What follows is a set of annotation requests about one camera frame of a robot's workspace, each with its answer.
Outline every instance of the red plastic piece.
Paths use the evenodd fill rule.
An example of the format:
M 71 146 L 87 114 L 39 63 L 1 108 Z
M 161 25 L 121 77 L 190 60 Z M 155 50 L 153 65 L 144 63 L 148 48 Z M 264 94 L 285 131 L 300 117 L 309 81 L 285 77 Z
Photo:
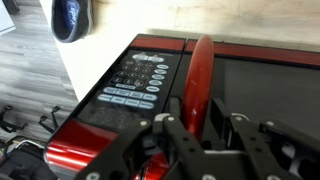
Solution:
M 54 135 L 45 157 L 50 166 L 78 172 L 82 170 L 117 134 L 75 120 L 68 120 Z
M 164 154 L 152 156 L 146 167 L 144 180 L 158 180 L 168 171 L 169 165 Z

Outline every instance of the keypad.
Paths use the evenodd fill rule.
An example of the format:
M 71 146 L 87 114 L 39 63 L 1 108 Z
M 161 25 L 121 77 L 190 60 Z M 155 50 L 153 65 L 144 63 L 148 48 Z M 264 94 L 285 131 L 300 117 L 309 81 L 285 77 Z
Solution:
M 107 94 L 100 94 L 98 96 L 98 100 L 103 101 L 103 102 L 112 102 L 112 103 L 116 103 L 116 104 L 123 104 L 123 105 L 127 105 L 127 106 L 132 106 L 132 107 L 139 107 L 139 108 L 143 108 L 143 109 L 154 108 L 153 102 L 141 101 L 141 100 L 137 100 L 137 99 L 125 98 L 125 97 L 120 97 L 120 96 L 111 96 L 111 95 L 107 95 Z
M 129 90 L 124 90 L 120 88 L 113 88 L 113 87 L 106 87 L 103 89 L 104 93 L 107 94 L 115 94 L 115 95 L 121 95 L 121 96 L 127 96 L 127 97 L 133 97 L 137 99 L 144 99 L 144 100 L 149 100 L 149 101 L 155 101 L 158 99 L 158 96 L 155 94 L 149 94 L 149 93 L 142 93 L 142 92 L 137 92 L 137 91 L 129 91 Z
M 98 100 L 123 104 L 143 109 L 154 108 L 154 102 L 165 79 L 169 66 L 163 64 L 164 58 L 148 56 L 146 54 L 135 54 L 132 59 L 121 63 L 121 71 L 117 72 L 111 79 L 115 87 L 106 87 Z

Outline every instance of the black object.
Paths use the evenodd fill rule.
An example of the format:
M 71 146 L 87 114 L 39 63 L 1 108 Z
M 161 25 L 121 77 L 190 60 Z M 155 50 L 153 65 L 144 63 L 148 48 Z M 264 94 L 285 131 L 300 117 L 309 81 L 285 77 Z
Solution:
M 0 113 L 0 127 L 8 133 L 16 132 L 17 130 L 23 130 L 28 125 L 27 123 L 24 123 L 23 126 L 17 126 L 6 122 L 4 120 L 4 114 L 12 109 L 13 107 L 9 105 L 7 107 L 2 108 L 2 111 Z
M 9 14 L 16 15 L 20 12 L 20 8 L 16 0 L 2 0 L 2 1 Z
M 14 180 L 58 179 L 43 160 L 43 147 L 29 140 L 20 142 L 1 160 L 0 174 Z
M 88 35 L 93 27 L 91 0 L 53 0 L 52 33 L 57 40 L 71 43 Z
M 163 112 L 181 55 L 130 50 L 108 70 L 77 120 L 112 130 Z
M 59 125 L 58 125 L 58 122 L 57 122 L 57 119 L 56 119 L 56 116 L 54 113 L 58 112 L 60 110 L 60 107 L 59 106 L 55 106 L 54 108 L 52 108 L 52 111 L 51 111 L 51 116 L 52 116 L 52 124 L 53 124 L 53 128 L 49 127 L 48 125 L 44 124 L 43 122 L 48 118 L 47 116 L 43 115 L 40 117 L 40 121 L 39 121 L 39 124 L 45 128 L 47 131 L 49 131 L 51 134 L 54 133 L 54 131 L 56 129 L 58 129 Z
M 178 42 L 176 41 L 180 40 L 183 41 L 181 49 L 171 49 L 172 45 L 177 44 Z M 61 125 L 61 128 L 50 138 L 46 153 L 47 157 L 50 157 L 47 159 L 49 159 L 50 162 L 54 162 L 50 164 L 50 167 L 57 174 L 67 174 L 70 176 L 70 179 L 73 179 L 73 175 L 78 172 L 78 169 L 66 168 L 69 167 L 66 166 L 66 164 L 70 161 L 66 163 L 60 161 L 60 159 L 69 160 L 69 158 L 75 157 L 81 159 L 82 157 L 75 156 L 79 151 L 93 152 L 91 156 L 93 157 L 102 150 L 102 147 L 109 144 L 110 141 L 102 142 L 95 133 L 82 135 L 85 133 L 79 133 L 79 131 L 83 130 L 83 127 L 85 127 L 88 132 L 95 132 L 96 128 L 100 128 L 99 130 L 103 130 L 103 132 L 106 133 L 122 133 L 123 129 L 130 128 L 130 122 L 138 118 L 153 121 L 157 114 L 168 112 L 170 112 L 171 115 L 179 116 L 179 110 L 175 112 L 171 110 L 169 99 L 171 97 L 183 98 L 185 79 L 192 56 L 192 48 L 190 48 L 189 42 L 195 41 L 184 38 L 138 35 L 117 58 L 108 71 L 105 72 L 87 96 L 79 103 L 65 123 Z M 259 124 L 261 120 L 277 119 L 288 126 L 292 126 L 320 140 L 320 131 L 316 128 L 319 126 L 318 107 L 320 106 L 319 53 L 312 53 L 311 56 L 311 53 L 308 52 L 219 42 L 215 42 L 215 47 L 215 70 L 211 97 L 219 97 L 223 100 L 230 112 L 246 114 L 253 123 Z M 134 59 L 133 55 L 138 55 L 136 57 L 139 57 L 141 60 Z M 131 77 L 127 76 L 127 74 L 137 70 L 136 68 L 134 70 L 132 68 L 139 67 L 139 62 L 147 62 L 149 56 L 152 57 L 153 55 L 164 58 L 165 61 L 158 64 L 179 61 L 176 69 L 174 69 L 175 66 L 169 65 L 169 70 L 166 70 L 168 73 L 164 75 L 164 80 L 161 80 L 161 82 L 164 83 L 158 86 L 160 87 L 160 91 L 150 93 L 158 96 L 157 103 L 149 101 L 154 103 L 155 108 L 141 110 L 121 104 L 123 101 L 117 97 L 125 100 L 127 100 L 127 98 L 131 99 L 131 97 L 127 96 L 126 91 L 119 91 L 119 94 L 117 94 L 118 90 L 127 90 L 130 91 L 130 93 L 131 91 L 135 91 L 135 89 L 128 89 L 130 86 L 123 86 L 127 85 L 124 84 L 124 81 L 128 77 Z M 130 60 L 134 61 L 134 64 L 126 64 L 126 62 L 130 62 Z M 111 84 L 110 82 L 113 78 L 115 78 L 114 84 L 122 85 L 121 87 L 111 85 L 112 88 L 118 89 L 116 89 L 117 91 L 110 91 L 113 92 L 110 94 L 109 91 L 105 92 L 104 88 L 110 87 L 109 84 Z M 167 81 L 169 78 L 173 78 L 171 83 Z M 119 102 L 118 104 L 108 102 L 115 96 L 115 101 Z M 210 122 L 210 113 L 207 113 L 206 116 L 202 141 L 201 144 L 206 150 L 212 150 L 212 148 L 215 150 L 225 149 L 224 142 L 220 141 L 218 133 Z M 96 148 L 95 151 L 91 151 L 91 149 L 90 151 L 87 150 L 89 149 L 87 147 L 94 146 L 100 142 L 101 148 Z M 51 147 L 58 146 L 61 147 L 61 149 L 51 151 L 53 149 Z M 272 152 L 281 154 L 278 148 L 281 146 L 281 143 L 272 144 Z M 54 156 L 55 158 L 51 158 L 53 157 L 52 155 L 60 152 L 68 153 L 61 153 L 59 157 Z
M 145 152 L 150 152 L 152 147 L 150 143 L 145 146 L 143 142 L 150 134 L 159 137 L 159 132 L 167 145 L 161 148 L 168 154 L 168 162 L 171 162 L 171 168 L 163 180 L 320 178 L 319 141 L 278 121 L 256 125 L 245 116 L 231 115 L 219 99 L 212 100 L 211 107 L 212 120 L 221 122 L 222 126 L 215 128 L 221 129 L 219 132 L 222 132 L 220 136 L 226 142 L 226 150 L 204 151 L 178 117 L 169 115 L 153 124 L 148 120 L 137 120 L 78 173 L 76 179 L 86 179 L 92 173 L 98 174 L 101 179 L 133 179 L 148 159 Z M 154 148 L 159 146 L 158 140 L 154 138 Z M 279 142 L 283 144 L 278 148 L 282 150 L 282 155 L 275 153 L 277 148 L 273 148 L 273 144 Z M 291 152 L 284 150 L 288 144 L 292 145 L 295 153 L 289 167 L 285 168 L 281 159 L 290 156 Z

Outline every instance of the screw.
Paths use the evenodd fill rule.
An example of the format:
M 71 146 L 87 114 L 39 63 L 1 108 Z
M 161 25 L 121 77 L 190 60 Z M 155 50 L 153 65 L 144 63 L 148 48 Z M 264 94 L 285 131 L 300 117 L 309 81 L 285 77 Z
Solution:
M 202 180 L 216 180 L 216 178 L 211 174 L 205 174 L 202 176 Z
M 274 122 L 272 122 L 272 121 L 267 121 L 266 124 L 269 126 L 274 126 Z
M 97 172 L 89 173 L 86 177 L 86 180 L 99 180 L 99 179 L 100 179 L 100 174 Z
M 237 121 L 241 121 L 241 120 L 242 120 L 242 117 L 236 116 L 235 119 L 236 119 Z
M 140 122 L 140 125 L 141 125 L 141 126 L 147 125 L 147 121 L 141 121 L 141 122 Z
M 275 176 L 275 175 L 269 175 L 267 177 L 267 180 L 281 180 L 281 178 L 279 178 L 278 176 Z

